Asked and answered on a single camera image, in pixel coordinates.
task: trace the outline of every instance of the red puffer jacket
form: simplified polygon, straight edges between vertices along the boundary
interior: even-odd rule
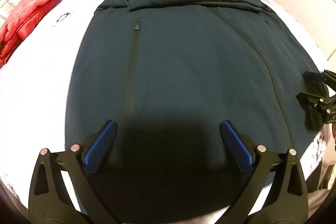
[[[0,28],[0,64],[7,63],[22,40],[56,4],[56,0],[20,1]]]

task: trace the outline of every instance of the metal screw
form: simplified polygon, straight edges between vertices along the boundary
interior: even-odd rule
[[[264,146],[264,145],[258,145],[257,149],[258,149],[258,151],[260,151],[260,152],[263,153],[263,152],[266,151],[266,146]]]
[[[41,155],[45,155],[46,153],[48,153],[48,149],[46,149],[46,148],[43,148],[43,149],[40,151],[40,154],[41,154]]]
[[[80,146],[78,144],[73,144],[70,149],[72,152],[77,152],[80,149]]]
[[[292,148],[292,149],[289,150],[289,153],[290,153],[292,156],[295,156],[295,155],[296,155],[296,150]]]

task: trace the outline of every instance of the zipper pull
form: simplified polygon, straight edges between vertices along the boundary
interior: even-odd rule
[[[139,18],[135,22],[134,30],[140,30],[140,23],[141,23],[141,19]]]
[[[272,27],[272,25],[271,24],[269,24],[266,20],[265,20],[265,22],[270,26],[270,27]]]

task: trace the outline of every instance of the white bed sheet pattern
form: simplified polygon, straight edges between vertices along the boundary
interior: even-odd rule
[[[103,0],[61,0],[38,24],[0,70],[0,179],[28,207],[30,180],[39,151],[64,150],[64,124],[73,65],[85,31]],[[311,56],[320,71],[330,69],[307,31],[274,0],[270,6]],[[301,158],[305,178],[324,155],[331,127],[324,126]],[[79,206],[66,172],[63,178]],[[261,209],[270,186],[251,213]],[[214,223],[223,210],[202,218]]]

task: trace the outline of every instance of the front zipper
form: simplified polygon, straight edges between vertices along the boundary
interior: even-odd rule
[[[286,138],[287,147],[292,148],[293,147],[292,136],[291,136],[291,133],[290,133],[290,130],[289,130],[289,127],[288,127],[288,123],[287,123],[284,111],[283,111],[283,109],[280,105],[278,95],[277,95],[277,92],[275,90],[274,82],[273,82],[273,79],[272,79],[272,75],[269,71],[269,68],[267,66],[266,61],[264,60],[264,58],[262,57],[260,52],[258,52],[258,50],[255,47],[253,47],[253,45],[240,32],[238,32],[229,22],[227,22],[219,13],[217,13],[213,8],[208,7],[208,9],[212,13],[214,13],[217,17],[219,17],[222,21],[224,21],[228,26],[230,26],[231,29],[233,29],[239,36],[241,36],[243,38],[243,40],[253,49],[253,51],[255,51],[257,53],[257,56],[259,56],[259,59],[261,60],[261,64],[263,65],[264,70],[267,74],[267,77],[268,77],[268,80],[269,80],[269,85],[272,87],[273,98],[274,98],[274,101],[276,103],[278,112],[279,112],[280,117],[281,117],[282,126],[286,130],[286,133],[287,133],[287,135],[289,136],[289,139],[290,139],[290,143],[289,143],[289,140]]]
[[[141,19],[137,19],[134,25],[133,41],[127,68],[126,107],[125,107],[127,116],[130,116],[134,111],[134,75],[135,75],[135,68],[137,66],[137,53],[138,53],[140,27],[141,27]]]

